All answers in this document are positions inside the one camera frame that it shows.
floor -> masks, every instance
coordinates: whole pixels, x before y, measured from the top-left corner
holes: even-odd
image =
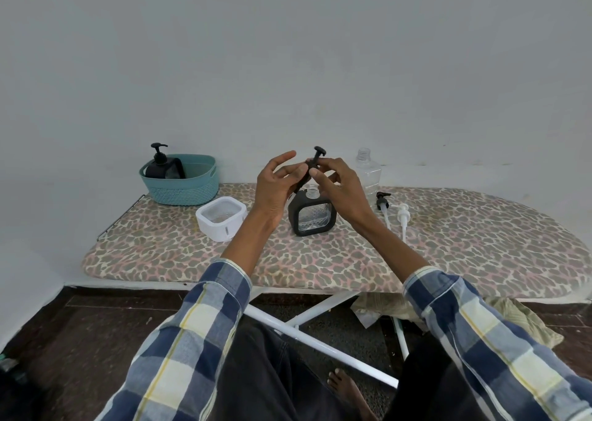
[[[92,420],[121,386],[140,343],[172,315],[186,292],[65,288],[16,335],[4,353],[20,360],[30,378],[46,391],[42,419]],[[318,303],[318,295],[261,295],[254,304],[282,320]],[[403,362],[391,320],[364,330],[348,301],[302,327],[304,331],[354,357],[398,377]],[[582,377],[592,379],[592,308],[584,304],[528,303],[541,318],[565,336],[555,353]],[[421,338],[404,323],[410,350]],[[321,376],[339,365],[295,343],[311,368]],[[348,370],[378,415],[394,391]]]

leopard print fabric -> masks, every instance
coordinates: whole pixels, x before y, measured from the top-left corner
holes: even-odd
[[[393,193],[391,201],[410,207],[409,245],[433,265],[463,276],[483,296],[560,297],[592,275],[586,246],[550,217],[522,204],[460,189],[384,190]],[[255,185],[223,184],[218,196],[223,195],[250,207]],[[197,281],[227,243],[205,237],[195,209],[142,197],[85,256],[85,273],[124,281]],[[395,211],[391,222],[399,233]],[[340,217],[329,232],[297,237],[287,213],[251,279],[263,287],[402,289],[374,248]]]

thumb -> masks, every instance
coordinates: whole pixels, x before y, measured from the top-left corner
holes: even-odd
[[[321,191],[326,192],[328,197],[331,198],[334,195],[334,192],[337,190],[335,188],[335,184],[333,184],[333,181],[327,178],[327,176],[320,170],[310,169],[308,172],[319,185]]]
[[[288,176],[284,178],[286,184],[292,186],[300,181],[304,175],[306,175],[306,171],[308,170],[307,164],[301,164],[296,170],[290,173]]]

brown tile floor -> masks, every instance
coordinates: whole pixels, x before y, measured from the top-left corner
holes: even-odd
[[[27,323],[6,347],[47,391],[43,420],[92,420],[125,377],[146,335],[172,315],[187,292],[66,288]],[[262,295],[264,304],[314,305],[323,297]],[[583,304],[527,304],[565,336],[555,353],[592,379],[592,310]],[[395,376],[403,365],[392,321],[381,319]],[[405,324],[410,349],[420,331]]]

black pants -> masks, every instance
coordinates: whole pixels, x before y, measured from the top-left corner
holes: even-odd
[[[357,409],[269,328],[244,320],[218,380],[210,421],[350,421]],[[384,420],[485,419],[463,376],[431,335],[409,355]]]

